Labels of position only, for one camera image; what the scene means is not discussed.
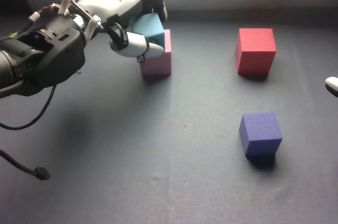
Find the pink block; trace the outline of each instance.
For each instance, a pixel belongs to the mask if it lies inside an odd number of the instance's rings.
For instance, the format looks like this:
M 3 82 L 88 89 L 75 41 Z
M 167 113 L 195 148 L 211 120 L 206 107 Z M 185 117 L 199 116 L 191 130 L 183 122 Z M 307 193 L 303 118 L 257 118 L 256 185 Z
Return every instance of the pink block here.
M 170 30 L 164 30 L 164 53 L 156 58 L 146 59 L 140 64 L 143 77 L 160 77 L 171 75 L 171 39 Z
M 268 74 L 276 54 L 272 29 L 240 29 L 236 47 L 238 74 Z

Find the gray table surface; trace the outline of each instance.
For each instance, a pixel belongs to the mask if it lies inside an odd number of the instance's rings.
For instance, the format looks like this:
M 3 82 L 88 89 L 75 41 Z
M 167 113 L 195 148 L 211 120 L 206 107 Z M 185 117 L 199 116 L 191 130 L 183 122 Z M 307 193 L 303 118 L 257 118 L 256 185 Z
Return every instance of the gray table surface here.
M 2 17 L 2 34 L 21 20 Z M 338 99 L 324 82 L 338 73 L 338 29 L 210 20 L 166 23 L 172 75 L 153 83 L 108 36 L 92 40 L 38 123 L 0 130 L 0 148 L 52 175 L 0 159 L 0 223 L 337 223 Z M 236 73 L 240 27 L 274 29 L 265 81 Z M 0 100 L 0 121 L 27 123 L 49 92 Z M 245 158 L 238 133 L 242 114 L 261 111 L 284 137 L 270 169 Z

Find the cube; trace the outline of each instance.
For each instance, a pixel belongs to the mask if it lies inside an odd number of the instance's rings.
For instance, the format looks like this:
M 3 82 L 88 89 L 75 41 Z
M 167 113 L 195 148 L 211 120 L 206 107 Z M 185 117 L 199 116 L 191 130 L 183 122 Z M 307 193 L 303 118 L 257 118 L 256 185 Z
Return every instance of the cube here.
M 276 54 L 272 29 L 239 29 L 236 63 L 238 74 L 269 74 Z
M 274 112 L 244 114 L 239 134 L 245 155 L 275 155 L 283 139 Z
M 159 57 L 147 58 L 140 63 L 141 74 L 144 78 L 161 77 L 171 75 L 171 39 L 170 30 L 165 30 L 164 53 Z
M 164 29 L 157 13 L 142 15 L 132 24 L 132 30 L 164 47 Z

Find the green wire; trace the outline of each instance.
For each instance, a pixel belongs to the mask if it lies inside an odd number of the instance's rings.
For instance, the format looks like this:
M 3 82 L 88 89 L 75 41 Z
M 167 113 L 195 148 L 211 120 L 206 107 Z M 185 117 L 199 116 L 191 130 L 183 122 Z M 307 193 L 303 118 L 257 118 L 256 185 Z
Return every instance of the green wire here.
M 12 37 L 12 38 L 17 38 L 17 37 L 18 37 L 17 32 L 13 33 L 13 34 L 11 35 L 11 37 Z

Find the blue cube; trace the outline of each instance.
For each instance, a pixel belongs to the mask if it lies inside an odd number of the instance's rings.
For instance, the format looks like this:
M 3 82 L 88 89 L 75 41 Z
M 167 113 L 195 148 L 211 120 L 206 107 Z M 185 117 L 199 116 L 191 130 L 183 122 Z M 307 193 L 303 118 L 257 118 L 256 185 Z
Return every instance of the blue cube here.
M 132 30 L 144 35 L 158 45 L 164 46 L 164 29 L 158 14 L 145 14 L 142 15 L 132 24 Z
M 244 114 L 239 127 L 245 155 L 275 155 L 283 139 L 274 112 Z

